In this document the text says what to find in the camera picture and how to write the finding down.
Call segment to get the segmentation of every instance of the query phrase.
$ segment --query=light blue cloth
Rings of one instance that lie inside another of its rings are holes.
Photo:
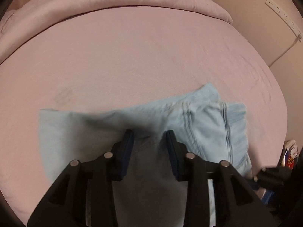
[[[172,175],[163,133],[201,158],[228,160],[242,174],[251,169],[247,153],[246,107],[220,101],[212,84],[182,96],[100,115],[41,110],[40,150],[53,182],[73,159],[94,160],[110,151],[126,129],[135,143],[127,176],[114,182],[119,226],[183,226],[187,183]],[[209,182],[211,226],[215,225],[213,187]]]

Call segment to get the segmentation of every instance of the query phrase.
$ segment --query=pink comforter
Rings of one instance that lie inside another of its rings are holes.
[[[275,165],[285,101],[230,23],[211,0],[32,0],[7,13],[0,23],[0,189],[17,216],[26,223],[49,187],[39,157],[41,108],[98,113],[211,82],[223,100],[247,106],[254,170]]]

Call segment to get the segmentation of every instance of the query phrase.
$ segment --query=cable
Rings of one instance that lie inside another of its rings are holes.
[[[295,41],[293,42],[293,44],[287,49],[287,50],[285,50],[277,59],[275,59],[272,63],[270,63],[269,65],[268,65],[268,67],[271,67],[278,59],[280,59],[283,55],[285,55],[286,54],[286,52],[287,51],[289,51],[300,39],[302,39],[302,35],[301,34],[299,34],[297,37],[296,37],[296,39],[295,39]]]

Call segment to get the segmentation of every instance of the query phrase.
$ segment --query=stitching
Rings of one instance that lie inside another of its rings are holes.
[[[182,102],[182,116],[184,120],[184,130],[190,140],[190,144],[194,146],[197,152],[199,152],[199,156],[204,160],[206,159],[203,151],[203,146],[198,144],[198,141],[195,139],[194,133],[192,132],[192,121],[191,121],[191,111],[189,109],[189,103]]]
[[[230,126],[228,124],[228,120],[227,120],[227,106],[225,102],[222,102],[223,104],[223,120],[224,120],[224,124],[225,124],[225,129],[226,129],[226,144],[228,147],[228,157],[230,159],[230,163],[233,163],[233,153],[232,153],[232,146],[231,146],[231,141],[230,141]]]

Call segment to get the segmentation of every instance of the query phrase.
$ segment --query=electrical outlet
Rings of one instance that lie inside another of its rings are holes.
[[[284,20],[284,22],[289,26],[289,28],[293,31],[293,33],[299,37],[299,34],[303,37],[302,31],[297,27],[295,22],[288,16],[288,14],[280,8],[273,0],[266,0],[265,4],[269,6],[277,15],[280,16],[281,19]]]

